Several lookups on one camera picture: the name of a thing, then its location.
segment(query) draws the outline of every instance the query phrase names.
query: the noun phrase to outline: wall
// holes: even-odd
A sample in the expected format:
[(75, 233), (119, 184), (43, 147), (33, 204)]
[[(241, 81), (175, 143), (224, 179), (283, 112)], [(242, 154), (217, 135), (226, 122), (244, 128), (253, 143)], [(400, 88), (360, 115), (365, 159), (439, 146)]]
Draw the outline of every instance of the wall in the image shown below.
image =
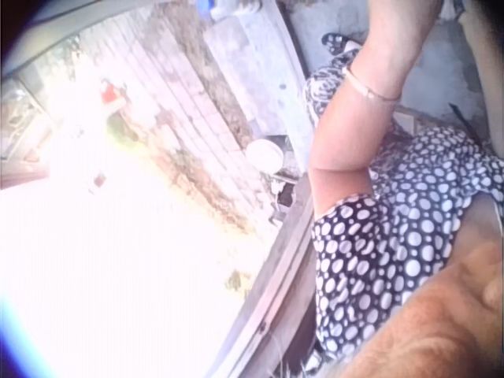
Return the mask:
[(133, 107), (171, 130), (199, 158), (234, 207), (261, 235), (273, 235), (272, 201), (259, 172), (210, 100), (158, 9), (147, 6), (109, 18), (80, 33), (80, 45), (102, 75), (126, 83)]

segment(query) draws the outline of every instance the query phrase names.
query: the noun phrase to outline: polka dot dress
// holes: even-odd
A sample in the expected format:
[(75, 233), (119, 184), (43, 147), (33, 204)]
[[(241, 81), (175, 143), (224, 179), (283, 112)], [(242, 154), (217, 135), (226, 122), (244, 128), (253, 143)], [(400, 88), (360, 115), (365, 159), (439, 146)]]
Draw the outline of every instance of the polka dot dress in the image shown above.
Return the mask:
[[(355, 52), (344, 55), (307, 83), (315, 125), (341, 82), (331, 71)], [(504, 162), (456, 128), (411, 137), (393, 125), (369, 171), (373, 195), (345, 198), (313, 226), (317, 337), (334, 359), (351, 356), (445, 266), (474, 195), (489, 194), (502, 219)]]

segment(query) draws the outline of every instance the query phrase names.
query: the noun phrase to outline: gold bangle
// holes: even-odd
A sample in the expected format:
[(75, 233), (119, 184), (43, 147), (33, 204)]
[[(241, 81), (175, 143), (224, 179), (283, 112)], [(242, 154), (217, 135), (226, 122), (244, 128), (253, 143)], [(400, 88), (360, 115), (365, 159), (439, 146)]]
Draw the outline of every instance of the gold bangle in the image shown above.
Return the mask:
[(373, 92), (363, 83), (361, 83), (361, 81), (357, 77), (355, 77), (355, 75), (347, 67), (343, 68), (343, 74), (345, 75), (346, 78), (348, 78), (348, 80), (354, 86), (355, 89), (357, 89), (364, 97), (369, 98), (370, 100), (380, 100), (381, 102), (395, 105), (401, 99), (401, 95), (399, 95), (398, 98), (391, 99)]

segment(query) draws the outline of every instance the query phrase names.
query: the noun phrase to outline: concrete slab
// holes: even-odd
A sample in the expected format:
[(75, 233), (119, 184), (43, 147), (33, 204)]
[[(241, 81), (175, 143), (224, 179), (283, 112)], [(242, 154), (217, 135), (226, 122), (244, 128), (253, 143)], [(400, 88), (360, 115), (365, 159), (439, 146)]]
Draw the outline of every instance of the concrete slab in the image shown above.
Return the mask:
[[(310, 72), (330, 62), (321, 45), (327, 32), (339, 32), (363, 42), (368, 34), (366, 0), (327, 0), (296, 6), (289, 13)], [(443, 120), (456, 120), (448, 102), (480, 130), (486, 129), (486, 112), (476, 63), (457, 23), (437, 24), (410, 73), (401, 105)]]

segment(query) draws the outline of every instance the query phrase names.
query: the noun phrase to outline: woman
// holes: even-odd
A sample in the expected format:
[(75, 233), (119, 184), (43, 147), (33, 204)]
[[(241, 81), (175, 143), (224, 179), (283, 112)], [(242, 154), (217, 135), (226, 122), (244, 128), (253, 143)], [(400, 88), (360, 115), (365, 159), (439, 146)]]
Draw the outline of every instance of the woman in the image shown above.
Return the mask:
[[(353, 357), (380, 330), (348, 376), (379, 376), (384, 366), (384, 376), (415, 376), (398, 365), (418, 366), (426, 351), (432, 352), (427, 358), (432, 369), (446, 367), (451, 359), (445, 365), (436, 359), (453, 350), (454, 339), (462, 346), (476, 342), (488, 359), (461, 363), (460, 352), (453, 354), (457, 369), (440, 372), (462, 374), (468, 363), (491, 369), (498, 363), (502, 58), (478, 7), (469, 4), (460, 21), (480, 71), (498, 156), (456, 128), (410, 137), (391, 125), (402, 86), (441, 6), (440, 0), (370, 0), (364, 46), (340, 54), (307, 83), (307, 106), (317, 126), (309, 167), (317, 219), (317, 336), (327, 355), (339, 361)], [(487, 312), (468, 308), (465, 301), (471, 299), (464, 295)], [(475, 327), (475, 319), (485, 327)], [(439, 343), (430, 343), (433, 339)], [(418, 346), (424, 348), (420, 354)], [(391, 356), (400, 350), (405, 358), (399, 364)]]

